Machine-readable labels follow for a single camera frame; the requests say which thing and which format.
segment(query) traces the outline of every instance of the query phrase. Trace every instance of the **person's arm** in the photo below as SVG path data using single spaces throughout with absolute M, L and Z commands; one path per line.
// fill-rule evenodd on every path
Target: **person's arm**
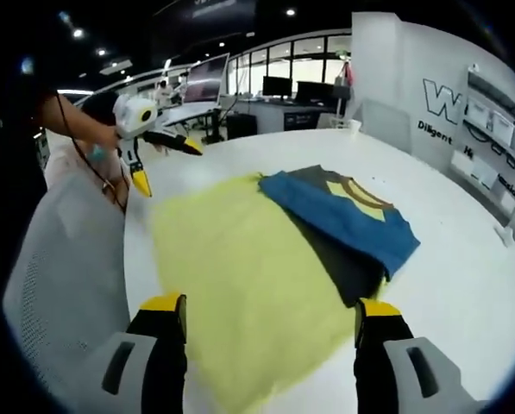
M 36 120 L 43 128 L 50 129 L 56 134 L 72 135 L 72 138 L 93 142 L 108 149 L 117 145 L 118 136 L 114 127 L 92 119 L 61 95 L 45 99 L 38 110 Z

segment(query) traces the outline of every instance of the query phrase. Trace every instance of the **white table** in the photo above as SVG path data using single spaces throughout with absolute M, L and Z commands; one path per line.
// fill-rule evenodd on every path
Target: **white table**
M 220 109 L 220 106 L 217 102 L 184 103 L 180 106 L 164 110 L 155 123 L 161 127 L 170 127 L 179 122 L 210 115 L 213 110 L 218 109 Z
M 493 398 L 515 368 L 515 245 L 505 248 L 498 222 L 458 185 L 410 155 L 347 130 L 257 135 L 206 147 L 203 157 L 173 152 L 146 166 L 154 196 L 129 195 L 125 280 L 133 316 L 161 294 L 148 231 L 149 207 L 225 179 L 320 164 L 354 177 L 393 202 L 421 246 L 381 300 L 398 307 L 415 336 L 426 336 L 462 370 L 476 399 Z M 353 339 L 314 374 L 262 407 L 267 413 L 356 412 Z M 189 363 L 185 412 L 205 412 L 209 393 Z

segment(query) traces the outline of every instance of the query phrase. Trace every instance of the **folded shirt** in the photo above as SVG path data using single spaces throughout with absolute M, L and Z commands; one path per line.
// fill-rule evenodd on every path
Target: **folded shirt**
M 327 181 L 330 193 L 286 172 L 266 177 L 259 185 L 274 202 L 306 223 L 379 260 L 388 279 L 420 244 L 409 223 L 392 204 L 379 200 L 352 179 L 341 183 Z M 347 197 L 331 194 L 341 191 Z
M 332 186 L 333 183 L 350 180 L 336 172 L 325 171 L 321 166 L 290 171 L 288 175 L 328 194 L 332 193 L 331 190 L 338 190 Z M 345 306 L 351 308 L 355 306 L 358 298 L 372 298 L 379 292 L 386 274 L 386 269 L 379 260 L 344 245 L 321 230 L 315 229 L 288 209 L 284 210 L 322 262 Z

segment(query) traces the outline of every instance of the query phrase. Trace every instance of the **computer monitor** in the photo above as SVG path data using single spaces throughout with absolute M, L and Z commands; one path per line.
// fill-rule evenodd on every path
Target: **computer monitor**
M 302 103 L 322 102 L 328 106 L 336 105 L 333 90 L 334 86 L 330 84 L 298 81 L 298 93 L 295 100 Z
M 289 97 L 292 95 L 292 80 L 290 78 L 263 77 L 264 97 Z
M 229 54 L 226 53 L 193 66 L 186 80 L 186 92 L 183 103 L 218 103 L 224 70 L 228 60 Z

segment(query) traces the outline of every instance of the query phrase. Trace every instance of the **window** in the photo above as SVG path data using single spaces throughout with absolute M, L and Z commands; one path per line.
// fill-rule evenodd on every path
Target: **window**
M 293 60 L 293 83 L 292 90 L 297 92 L 298 81 L 322 82 L 323 81 L 323 61 L 312 60 L 311 58 Z
M 270 48 L 268 75 L 280 78 L 290 77 L 290 43 L 282 43 Z
M 260 95 L 263 90 L 263 78 L 267 76 L 267 50 L 251 53 L 251 85 L 250 92 Z
M 351 36 L 331 36 L 328 38 L 328 53 L 345 50 L 351 54 Z
M 238 93 L 249 92 L 249 54 L 238 58 Z
M 342 74 L 343 60 L 341 59 L 328 59 L 326 60 L 326 76 L 324 77 L 325 84 L 334 84 L 336 78 Z
M 238 84 L 236 82 L 236 59 L 232 59 L 227 67 L 228 82 L 229 82 L 229 95 L 235 95 L 238 92 Z
M 324 38 L 317 37 L 314 39 L 304 39 L 293 43 L 293 55 L 300 56 L 302 54 L 324 54 Z
M 342 74 L 343 63 L 336 54 L 344 51 L 351 55 L 351 36 L 331 36 L 328 38 L 328 59 L 326 60 L 326 76 L 324 82 L 334 84 L 336 78 Z

